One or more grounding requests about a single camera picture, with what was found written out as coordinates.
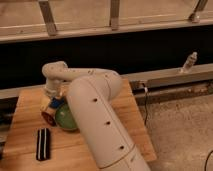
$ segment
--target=black cable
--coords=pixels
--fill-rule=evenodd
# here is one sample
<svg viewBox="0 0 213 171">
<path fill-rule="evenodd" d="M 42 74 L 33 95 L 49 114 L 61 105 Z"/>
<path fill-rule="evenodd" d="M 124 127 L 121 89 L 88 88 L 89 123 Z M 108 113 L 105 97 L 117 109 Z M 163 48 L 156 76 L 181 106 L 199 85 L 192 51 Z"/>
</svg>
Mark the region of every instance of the black cable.
<svg viewBox="0 0 213 171">
<path fill-rule="evenodd" d="M 209 157 L 211 156 L 211 154 L 213 153 L 213 150 L 211 150 L 209 152 L 209 154 L 206 157 L 206 161 L 205 161 L 205 166 L 204 166 L 204 171 L 207 171 L 207 165 L 208 165 L 208 161 L 209 161 Z"/>
</svg>

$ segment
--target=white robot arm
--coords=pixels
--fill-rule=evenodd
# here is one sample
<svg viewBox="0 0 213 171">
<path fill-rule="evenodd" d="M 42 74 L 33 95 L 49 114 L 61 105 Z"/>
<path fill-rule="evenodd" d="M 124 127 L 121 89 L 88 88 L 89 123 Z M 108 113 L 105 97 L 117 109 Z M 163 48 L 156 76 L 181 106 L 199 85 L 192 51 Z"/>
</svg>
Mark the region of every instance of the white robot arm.
<svg viewBox="0 0 213 171">
<path fill-rule="evenodd" d="M 54 97 L 60 83 L 72 81 L 67 101 L 89 149 L 102 171 L 150 171 L 139 150 L 109 104 L 122 86 L 114 71 L 69 69 L 64 62 L 43 66 L 45 90 Z"/>
</svg>

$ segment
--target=wooden table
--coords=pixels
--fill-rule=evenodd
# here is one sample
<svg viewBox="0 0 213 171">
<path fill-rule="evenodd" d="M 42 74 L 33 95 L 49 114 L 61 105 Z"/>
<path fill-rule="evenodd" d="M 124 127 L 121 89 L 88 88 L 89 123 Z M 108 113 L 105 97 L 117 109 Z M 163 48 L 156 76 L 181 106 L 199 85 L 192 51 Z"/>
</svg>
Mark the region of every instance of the wooden table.
<svg viewBox="0 0 213 171">
<path fill-rule="evenodd" d="M 42 95 L 42 88 L 21 91 L 0 170 L 98 170 L 80 132 L 71 133 L 50 127 L 43 120 L 40 115 Z M 155 151 L 127 80 L 124 80 L 120 95 L 111 104 L 145 160 L 155 160 Z M 37 130 L 44 127 L 48 127 L 52 133 L 51 159 L 39 162 L 35 158 L 36 135 Z"/>
</svg>

